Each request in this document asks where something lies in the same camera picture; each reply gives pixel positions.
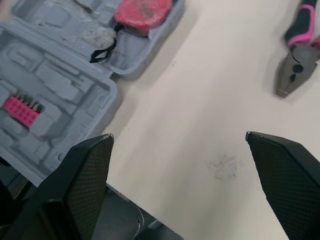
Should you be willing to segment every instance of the gray plastic tool case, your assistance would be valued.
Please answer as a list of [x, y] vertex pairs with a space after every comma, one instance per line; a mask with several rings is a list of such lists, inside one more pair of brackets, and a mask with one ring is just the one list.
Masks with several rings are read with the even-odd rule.
[[[14, 22], [0, 25], [0, 156], [36, 186], [72, 146], [109, 124], [121, 103], [111, 75], [141, 75], [184, 12], [184, 0], [173, 0], [168, 18], [149, 37], [122, 30], [110, 59], [90, 64], [97, 47], [84, 34], [113, 28], [121, 0], [81, 2], [93, 13], [72, 0], [20, 0], [12, 9]], [[29, 129], [2, 108], [17, 92], [44, 106]]]

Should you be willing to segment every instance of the pliers jaw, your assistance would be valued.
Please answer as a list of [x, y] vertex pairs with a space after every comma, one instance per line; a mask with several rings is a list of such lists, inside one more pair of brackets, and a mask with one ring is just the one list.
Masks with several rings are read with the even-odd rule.
[[306, 82], [317, 67], [320, 49], [307, 43], [296, 43], [285, 58], [278, 75], [276, 94], [286, 98]]

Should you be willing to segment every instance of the pliers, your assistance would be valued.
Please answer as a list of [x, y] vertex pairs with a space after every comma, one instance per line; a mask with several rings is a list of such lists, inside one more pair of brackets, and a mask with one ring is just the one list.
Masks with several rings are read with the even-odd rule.
[[279, 69], [276, 87], [276, 94], [282, 98], [306, 82], [318, 65], [320, 37], [313, 40], [317, 1], [302, 1], [295, 22], [284, 35], [289, 53]]

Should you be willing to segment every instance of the pink pliers handle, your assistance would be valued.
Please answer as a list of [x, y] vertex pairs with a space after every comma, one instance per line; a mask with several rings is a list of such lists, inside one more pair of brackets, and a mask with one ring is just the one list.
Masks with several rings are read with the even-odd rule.
[[[289, 49], [296, 43], [310, 44], [314, 35], [316, 4], [318, 0], [303, 0], [295, 22], [284, 35]], [[320, 38], [312, 45], [319, 45]]]

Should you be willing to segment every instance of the white table surface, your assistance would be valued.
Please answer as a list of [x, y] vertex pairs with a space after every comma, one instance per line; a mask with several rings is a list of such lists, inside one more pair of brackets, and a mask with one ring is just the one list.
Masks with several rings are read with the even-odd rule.
[[186, 240], [287, 239], [245, 135], [285, 137], [320, 159], [319, 72], [287, 99], [273, 94], [299, 2], [188, 0], [145, 73], [117, 82], [108, 183]]

